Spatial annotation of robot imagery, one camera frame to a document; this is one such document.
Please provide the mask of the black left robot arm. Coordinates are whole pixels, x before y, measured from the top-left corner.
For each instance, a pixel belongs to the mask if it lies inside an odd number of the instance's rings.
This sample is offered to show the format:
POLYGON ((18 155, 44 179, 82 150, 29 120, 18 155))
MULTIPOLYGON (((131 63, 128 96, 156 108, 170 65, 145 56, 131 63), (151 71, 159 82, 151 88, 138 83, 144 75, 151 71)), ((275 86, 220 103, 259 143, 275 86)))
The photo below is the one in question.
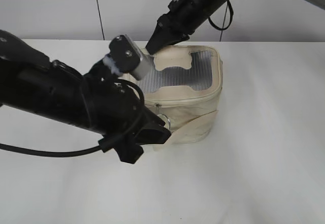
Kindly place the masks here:
POLYGON ((162 145, 171 137, 165 122, 145 106, 141 88, 124 74, 141 80, 149 56, 127 35, 109 43, 109 52, 81 74, 1 31, 1 105, 98 133, 97 146, 68 152, 2 144, 1 149, 26 155, 65 158, 115 150, 120 161, 134 164, 143 146, 162 145))

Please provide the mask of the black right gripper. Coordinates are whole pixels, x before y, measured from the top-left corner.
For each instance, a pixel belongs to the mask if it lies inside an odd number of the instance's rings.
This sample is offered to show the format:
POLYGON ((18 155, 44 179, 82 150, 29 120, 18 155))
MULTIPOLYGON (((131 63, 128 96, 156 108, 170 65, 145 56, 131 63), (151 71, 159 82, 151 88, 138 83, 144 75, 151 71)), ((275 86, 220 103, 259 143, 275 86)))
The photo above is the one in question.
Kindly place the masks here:
POLYGON ((154 55, 163 48, 187 41, 201 25, 201 4, 199 0, 173 0, 169 12, 162 14, 149 39, 146 50, 154 55))

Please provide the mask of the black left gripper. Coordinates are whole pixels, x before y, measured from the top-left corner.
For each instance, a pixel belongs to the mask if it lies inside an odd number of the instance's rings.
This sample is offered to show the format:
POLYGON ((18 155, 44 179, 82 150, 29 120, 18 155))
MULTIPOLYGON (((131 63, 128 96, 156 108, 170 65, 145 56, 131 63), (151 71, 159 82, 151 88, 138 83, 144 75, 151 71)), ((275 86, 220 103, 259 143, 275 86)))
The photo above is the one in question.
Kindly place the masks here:
POLYGON ((101 59, 83 75, 81 128, 107 135, 98 141, 101 151, 114 149, 121 162, 134 164, 142 145, 165 144, 171 132, 145 107, 140 88, 112 70, 101 59))

